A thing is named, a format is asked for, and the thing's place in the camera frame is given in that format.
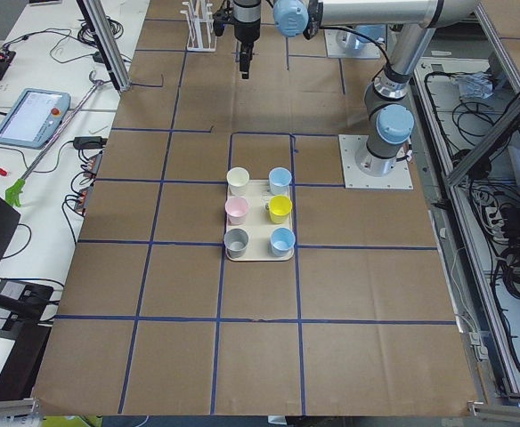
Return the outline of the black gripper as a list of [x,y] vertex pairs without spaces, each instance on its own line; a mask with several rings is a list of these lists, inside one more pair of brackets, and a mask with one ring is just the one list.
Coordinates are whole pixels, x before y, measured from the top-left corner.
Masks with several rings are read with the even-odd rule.
[[234,35],[241,43],[239,50],[239,70],[242,79],[249,79],[251,61],[253,60],[254,42],[260,37],[261,21],[234,22]]

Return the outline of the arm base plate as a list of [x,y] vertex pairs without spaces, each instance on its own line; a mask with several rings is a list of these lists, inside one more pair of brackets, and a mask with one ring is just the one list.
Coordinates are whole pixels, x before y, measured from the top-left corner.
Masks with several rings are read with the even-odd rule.
[[[376,42],[386,41],[386,25],[357,25],[351,29],[368,36]],[[330,58],[354,58],[378,60],[382,54],[378,47],[365,38],[336,29],[325,30],[327,56]]]
[[410,167],[398,162],[373,159],[367,150],[367,135],[339,134],[339,152],[347,189],[412,190]]

